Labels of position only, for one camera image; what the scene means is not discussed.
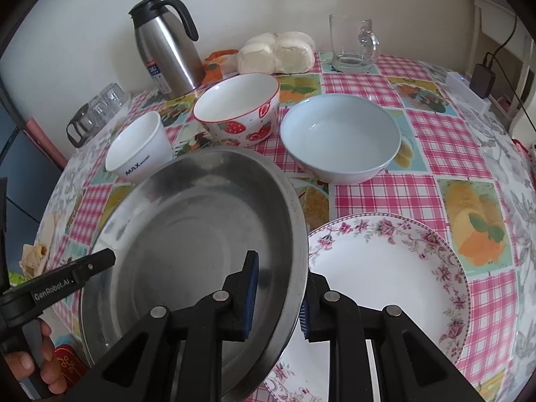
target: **strawberry pattern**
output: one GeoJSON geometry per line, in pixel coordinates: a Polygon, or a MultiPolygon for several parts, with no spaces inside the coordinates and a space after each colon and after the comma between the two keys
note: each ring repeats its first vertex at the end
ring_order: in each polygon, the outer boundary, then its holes
{"type": "Polygon", "coordinates": [[[263,118],[270,111],[270,103],[265,103],[259,108],[259,117],[263,118]]]}
{"type": "Polygon", "coordinates": [[[251,133],[246,136],[248,140],[261,140],[264,139],[266,136],[270,134],[270,130],[272,128],[272,124],[267,122],[264,124],[261,129],[256,133],[251,133]]]}
{"type": "Polygon", "coordinates": [[[218,124],[218,127],[229,134],[240,134],[246,131],[246,126],[237,121],[229,121],[218,124]]]}

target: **steel bowl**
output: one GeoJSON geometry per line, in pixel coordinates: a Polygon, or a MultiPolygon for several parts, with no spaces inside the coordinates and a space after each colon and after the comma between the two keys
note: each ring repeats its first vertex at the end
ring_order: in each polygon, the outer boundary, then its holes
{"type": "Polygon", "coordinates": [[[222,395],[247,397],[287,345],[305,292],[307,231],[285,174],[247,149],[182,156],[138,185],[112,213],[93,252],[111,248],[113,268],[82,291],[80,326],[91,363],[152,307],[190,307],[219,290],[259,253],[253,329],[224,342],[222,395]]]}

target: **glass mug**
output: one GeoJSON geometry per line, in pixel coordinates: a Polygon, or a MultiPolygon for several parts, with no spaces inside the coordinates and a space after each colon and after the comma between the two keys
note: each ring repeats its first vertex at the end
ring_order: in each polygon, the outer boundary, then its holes
{"type": "Polygon", "coordinates": [[[349,74],[366,74],[380,56],[380,41],[372,31],[371,19],[330,15],[331,65],[349,74]]]}
{"type": "Polygon", "coordinates": [[[93,138],[100,128],[101,124],[86,103],[74,114],[73,118],[67,124],[65,131],[69,142],[71,142],[75,148],[82,148],[84,143],[93,138]],[[78,138],[73,137],[69,132],[69,126],[72,126],[74,132],[78,135],[78,138]]]}

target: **upside-down glass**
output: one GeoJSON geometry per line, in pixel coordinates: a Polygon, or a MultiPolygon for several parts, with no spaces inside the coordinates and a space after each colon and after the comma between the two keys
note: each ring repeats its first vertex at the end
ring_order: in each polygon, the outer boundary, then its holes
{"type": "Polygon", "coordinates": [[[117,83],[110,83],[101,92],[101,97],[108,103],[112,110],[112,116],[125,104],[129,96],[117,83]]]}
{"type": "Polygon", "coordinates": [[[104,128],[106,123],[114,115],[108,102],[101,95],[97,95],[91,99],[89,102],[89,112],[98,122],[100,128],[104,128]]]}
{"type": "Polygon", "coordinates": [[[368,73],[380,56],[380,41],[372,31],[371,19],[330,15],[331,65],[350,74],[368,73]]]}

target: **finger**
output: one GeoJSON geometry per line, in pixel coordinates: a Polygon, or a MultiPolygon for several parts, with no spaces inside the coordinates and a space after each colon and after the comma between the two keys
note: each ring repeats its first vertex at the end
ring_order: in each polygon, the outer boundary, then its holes
{"type": "Polygon", "coordinates": [[[43,353],[45,360],[50,361],[54,358],[54,350],[54,343],[52,343],[50,337],[43,337],[43,347],[41,348],[41,352],[43,353]]]}
{"type": "Polygon", "coordinates": [[[52,328],[43,319],[39,319],[39,322],[41,322],[41,333],[44,337],[49,337],[52,334],[52,328]]]}
{"type": "Polygon", "coordinates": [[[67,390],[67,381],[65,380],[65,376],[61,375],[57,380],[48,386],[48,389],[55,395],[60,395],[67,390]]]}
{"type": "Polygon", "coordinates": [[[26,352],[13,352],[4,358],[17,381],[29,377],[34,371],[33,360],[26,352]]]}
{"type": "Polygon", "coordinates": [[[59,379],[62,374],[62,369],[58,360],[45,361],[41,365],[41,378],[47,384],[52,384],[55,380],[59,379]]]}

